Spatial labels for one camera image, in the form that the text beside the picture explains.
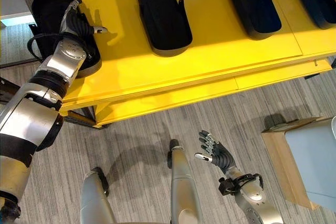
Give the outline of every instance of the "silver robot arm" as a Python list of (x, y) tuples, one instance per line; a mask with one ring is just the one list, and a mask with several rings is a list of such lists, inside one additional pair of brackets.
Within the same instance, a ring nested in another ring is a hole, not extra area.
[[(58, 113), (68, 87), (77, 76), (87, 53), (67, 18), (77, 12), (80, 0), (66, 9), (61, 39), (53, 55), (38, 68), (7, 103), (0, 114), (0, 222), (14, 221), (20, 215), (18, 202), (24, 193), (33, 155), (51, 146), (62, 126)], [(105, 28), (94, 29), (102, 32)]]
[(177, 140), (170, 142), (169, 168), (172, 169), (171, 224), (202, 224), (202, 209), (188, 160)]
[(264, 183), (259, 174), (244, 174), (236, 166), (231, 153), (206, 132), (199, 133), (202, 148), (211, 156), (196, 153), (195, 157), (217, 165), (227, 179), (219, 180), (222, 195), (235, 196), (237, 205), (244, 211), (250, 224), (283, 224), (280, 213), (266, 198)]

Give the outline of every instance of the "robot finger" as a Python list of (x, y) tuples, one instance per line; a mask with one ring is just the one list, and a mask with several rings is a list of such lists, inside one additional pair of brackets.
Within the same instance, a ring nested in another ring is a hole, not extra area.
[(207, 161), (209, 163), (212, 162), (212, 157), (209, 157), (207, 155), (204, 155), (202, 153), (195, 153), (195, 157), (204, 161)]

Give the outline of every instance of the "cardboard box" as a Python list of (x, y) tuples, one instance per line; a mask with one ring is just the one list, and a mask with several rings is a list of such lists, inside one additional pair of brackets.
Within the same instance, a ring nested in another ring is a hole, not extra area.
[(311, 202), (307, 196), (295, 159), (287, 144), (285, 133), (288, 130), (321, 119), (323, 118), (309, 118), (291, 123), (279, 124), (261, 134), (285, 198), (309, 209), (317, 209), (319, 205)]

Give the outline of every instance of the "black cushioned holder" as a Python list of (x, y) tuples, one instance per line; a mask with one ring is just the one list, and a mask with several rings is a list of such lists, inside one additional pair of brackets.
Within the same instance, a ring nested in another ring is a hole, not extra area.
[(335, 0), (301, 0), (309, 16), (321, 29), (336, 25)]
[(251, 39), (265, 39), (281, 29), (272, 0), (232, 0)]
[(183, 0), (138, 0), (140, 17), (154, 53), (174, 56), (182, 53), (193, 36)]
[[(65, 10), (72, 1), (73, 0), (34, 0), (33, 4), (31, 5), (31, 9), (36, 25), (30, 25), (30, 29), (32, 30), (31, 32), (33, 35), (58, 34), (60, 32), (60, 25)], [(79, 10), (76, 19), (73, 19), (74, 17), (71, 18), (71, 22), (73, 22), (73, 24), (76, 25), (76, 27), (80, 30), (87, 28), (86, 26), (83, 26), (83, 24), (88, 24), (87, 18), (85, 14), (80, 13)], [(93, 35), (88, 35), (87, 33), (81, 36), (81, 39), (85, 42), (90, 56), (86, 57), (84, 63), (79, 69), (77, 75), (78, 77), (87, 76), (97, 71), (101, 66), (99, 50)], [(42, 55), (42, 60), (45, 60), (48, 56), (54, 53), (56, 42), (56, 36), (36, 39), (37, 46)]]

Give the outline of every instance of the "black object held by robot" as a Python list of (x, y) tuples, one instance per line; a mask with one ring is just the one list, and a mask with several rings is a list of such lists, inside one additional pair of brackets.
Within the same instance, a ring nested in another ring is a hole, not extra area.
[[(39, 59), (41, 62), (54, 53), (57, 42), (62, 38), (60, 35), (61, 22), (64, 12), (72, 1), (74, 0), (33, 1), (31, 9), (36, 25), (32, 24), (29, 26), (36, 38), (36, 43), (41, 53), (42, 59)], [(67, 26), (79, 35), (81, 38), (79, 42), (83, 47), (87, 48), (89, 53), (89, 56), (78, 71), (77, 77), (85, 77), (96, 72), (101, 67), (101, 59), (95, 39), (93, 38), (93, 34), (95, 33), (94, 27), (89, 25), (85, 14), (81, 13), (79, 8), (77, 8), (77, 11), (71, 11), (71, 15), (69, 15), (67, 20)], [(29, 48), (28, 45), (28, 49), (34, 55), (31, 46)]]

